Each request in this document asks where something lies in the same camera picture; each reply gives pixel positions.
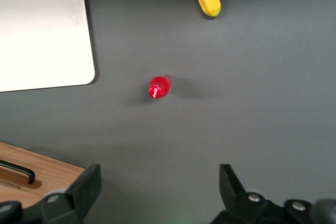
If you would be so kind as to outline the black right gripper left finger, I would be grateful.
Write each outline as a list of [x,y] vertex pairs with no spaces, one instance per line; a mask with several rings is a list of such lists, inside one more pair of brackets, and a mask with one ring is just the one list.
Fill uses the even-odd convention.
[[101,192],[99,164],[89,165],[63,192],[25,209],[25,223],[83,223]]

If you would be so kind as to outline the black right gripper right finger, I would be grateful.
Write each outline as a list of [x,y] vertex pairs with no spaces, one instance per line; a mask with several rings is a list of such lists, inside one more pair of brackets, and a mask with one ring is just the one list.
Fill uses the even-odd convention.
[[247,192],[229,164],[219,166],[219,192],[225,206],[211,223],[288,223],[284,209],[261,194]]

